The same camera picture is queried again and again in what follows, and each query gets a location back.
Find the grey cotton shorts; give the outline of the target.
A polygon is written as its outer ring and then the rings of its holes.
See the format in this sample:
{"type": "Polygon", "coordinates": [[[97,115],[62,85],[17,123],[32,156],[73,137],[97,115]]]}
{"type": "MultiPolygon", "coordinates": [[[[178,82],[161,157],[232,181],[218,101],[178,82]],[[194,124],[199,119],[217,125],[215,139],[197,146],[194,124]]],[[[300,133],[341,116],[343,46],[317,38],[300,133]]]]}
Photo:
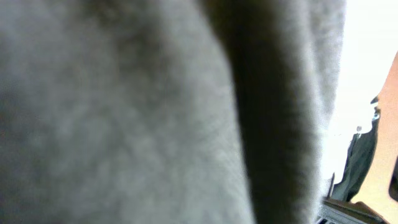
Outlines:
{"type": "Polygon", "coordinates": [[[344,1],[3,0],[2,223],[313,223],[344,1]]]}

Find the black shorts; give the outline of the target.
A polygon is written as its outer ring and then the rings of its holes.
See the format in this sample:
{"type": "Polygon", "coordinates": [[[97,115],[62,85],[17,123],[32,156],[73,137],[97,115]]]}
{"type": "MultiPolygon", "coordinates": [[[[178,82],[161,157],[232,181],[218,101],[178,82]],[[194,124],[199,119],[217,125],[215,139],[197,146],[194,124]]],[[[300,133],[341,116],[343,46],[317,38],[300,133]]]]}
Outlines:
{"type": "Polygon", "coordinates": [[[332,199],[350,202],[358,194],[373,162],[377,146],[379,120],[372,121],[372,129],[365,134],[355,134],[348,148],[343,178],[335,184],[332,199]]]}

